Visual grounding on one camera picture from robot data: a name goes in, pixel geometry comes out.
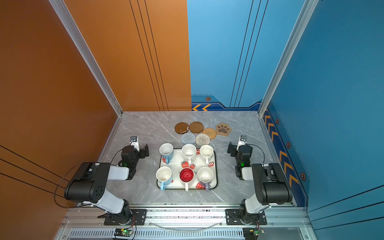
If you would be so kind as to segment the paw shaped wooden coaster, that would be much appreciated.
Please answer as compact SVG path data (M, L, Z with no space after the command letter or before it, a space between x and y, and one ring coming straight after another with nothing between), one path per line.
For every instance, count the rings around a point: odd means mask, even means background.
M231 131L232 131L232 128L228 124L220 123L216 125L216 132L220 136L227 137Z

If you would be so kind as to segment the woven rattan round coaster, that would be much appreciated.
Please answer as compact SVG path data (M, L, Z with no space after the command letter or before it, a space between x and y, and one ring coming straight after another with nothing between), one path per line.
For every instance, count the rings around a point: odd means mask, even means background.
M213 128L206 128L202 131L202 133L207 135L211 140L217 137L217 131Z

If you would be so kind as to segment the multicolour woven rope coaster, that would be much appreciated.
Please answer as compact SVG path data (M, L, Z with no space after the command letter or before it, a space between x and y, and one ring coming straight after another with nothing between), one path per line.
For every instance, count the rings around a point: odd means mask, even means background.
M211 138L207 134L199 134L196 136L195 143L197 146L202 147L204 145L209 145Z

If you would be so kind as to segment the light brown wooden round coaster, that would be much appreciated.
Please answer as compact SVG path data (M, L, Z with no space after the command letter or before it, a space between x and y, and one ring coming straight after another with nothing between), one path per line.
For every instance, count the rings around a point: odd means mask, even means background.
M192 122L189 124L189 129L194 134L199 134L204 130L204 125L201 122Z

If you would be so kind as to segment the dark brown wooden round coaster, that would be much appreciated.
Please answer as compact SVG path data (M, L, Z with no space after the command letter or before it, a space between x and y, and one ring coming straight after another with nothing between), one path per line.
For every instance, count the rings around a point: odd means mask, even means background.
M189 129L189 124L185 122L180 122L175 125L175 132L180 135L186 134Z

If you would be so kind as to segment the grey woven rope coaster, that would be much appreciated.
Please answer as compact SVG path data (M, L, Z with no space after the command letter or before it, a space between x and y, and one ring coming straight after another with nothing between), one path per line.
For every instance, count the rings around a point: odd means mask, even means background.
M194 144L196 141L196 136L192 133L185 133L181 136L181 143L186 144Z

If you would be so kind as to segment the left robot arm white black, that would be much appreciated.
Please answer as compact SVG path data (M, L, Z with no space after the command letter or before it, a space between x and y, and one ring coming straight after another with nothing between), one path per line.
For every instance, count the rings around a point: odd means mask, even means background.
M84 162L68 183L65 199L84 203L103 210L99 218L106 226L143 226L147 210L131 210L129 202L106 190L108 181L129 181L137 172L140 159L149 156L149 146L139 148L137 142L122 149L122 160L118 165L111 163Z

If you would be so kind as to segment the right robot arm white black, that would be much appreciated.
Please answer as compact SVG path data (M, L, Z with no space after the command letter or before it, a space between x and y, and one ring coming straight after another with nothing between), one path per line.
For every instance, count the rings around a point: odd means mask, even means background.
M233 211L233 218L229 218L229 225L236 219L244 225L266 225L263 220L264 211L273 204L283 205L293 200L292 189L278 163L252 164L250 158L253 145L240 141L238 145L229 143L228 154L236 159L235 173L243 181L254 183L254 194L242 200L239 210Z

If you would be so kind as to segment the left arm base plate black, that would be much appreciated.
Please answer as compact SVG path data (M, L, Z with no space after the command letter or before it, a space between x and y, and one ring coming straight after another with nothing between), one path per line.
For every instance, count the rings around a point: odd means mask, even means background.
M107 214L105 226L143 226L147 217L147 209L133 209L129 217Z

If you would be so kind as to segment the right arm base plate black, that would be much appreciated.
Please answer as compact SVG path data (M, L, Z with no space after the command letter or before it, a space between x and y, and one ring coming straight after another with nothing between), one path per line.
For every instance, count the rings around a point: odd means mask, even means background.
M239 209L226 209L227 225L267 225L267 218L264 212L257 214L249 214L246 211L241 212Z

